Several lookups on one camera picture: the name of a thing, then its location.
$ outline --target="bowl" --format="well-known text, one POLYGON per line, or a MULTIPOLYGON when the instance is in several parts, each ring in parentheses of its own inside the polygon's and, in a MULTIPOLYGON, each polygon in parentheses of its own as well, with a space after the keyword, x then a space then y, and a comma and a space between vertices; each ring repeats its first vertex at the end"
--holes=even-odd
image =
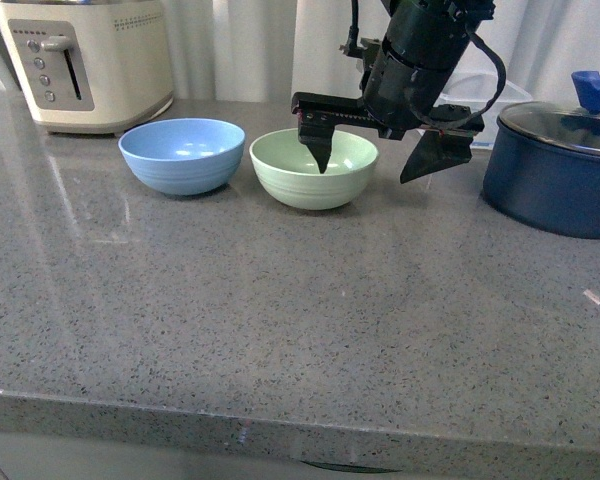
POLYGON ((371 180, 378 159, 378 149, 369 140, 335 131, 331 159, 321 174, 295 128, 263 135, 249 153, 264 189, 279 202, 305 210, 349 203, 371 180))
POLYGON ((146 123, 118 141, 127 165, 146 186, 171 195, 196 195, 224 185, 240 165, 245 133, 207 118, 146 123))

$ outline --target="toaster button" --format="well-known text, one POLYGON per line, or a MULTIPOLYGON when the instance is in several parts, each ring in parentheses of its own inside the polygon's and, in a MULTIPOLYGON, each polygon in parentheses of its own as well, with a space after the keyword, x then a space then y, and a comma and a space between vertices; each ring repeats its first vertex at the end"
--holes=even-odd
POLYGON ((33 53, 38 53, 40 51, 40 44, 35 40, 27 40, 27 47, 29 47, 29 50, 33 53))

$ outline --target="toaster control panel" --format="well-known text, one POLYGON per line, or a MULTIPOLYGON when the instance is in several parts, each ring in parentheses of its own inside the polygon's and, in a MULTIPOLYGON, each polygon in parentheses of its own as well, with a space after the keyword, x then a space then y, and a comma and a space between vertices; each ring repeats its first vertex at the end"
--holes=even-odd
POLYGON ((39 108, 94 109, 76 32, 69 22, 11 19, 9 29, 39 108))

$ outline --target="blue pot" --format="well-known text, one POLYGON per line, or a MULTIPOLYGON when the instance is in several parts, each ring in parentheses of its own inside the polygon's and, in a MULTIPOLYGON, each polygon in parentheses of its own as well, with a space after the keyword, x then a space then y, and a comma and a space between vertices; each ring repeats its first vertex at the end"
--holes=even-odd
POLYGON ((600 115, 530 102, 503 109, 498 126, 485 200, 541 230, 600 238, 600 115))

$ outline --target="blue lid handle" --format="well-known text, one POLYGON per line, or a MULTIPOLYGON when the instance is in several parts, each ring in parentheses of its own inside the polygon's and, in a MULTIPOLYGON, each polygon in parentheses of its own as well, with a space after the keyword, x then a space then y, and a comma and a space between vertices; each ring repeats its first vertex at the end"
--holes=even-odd
POLYGON ((591 113, 600 113, 600 72, 573 72, 571 79, 576 87, 580 106, 591 113))

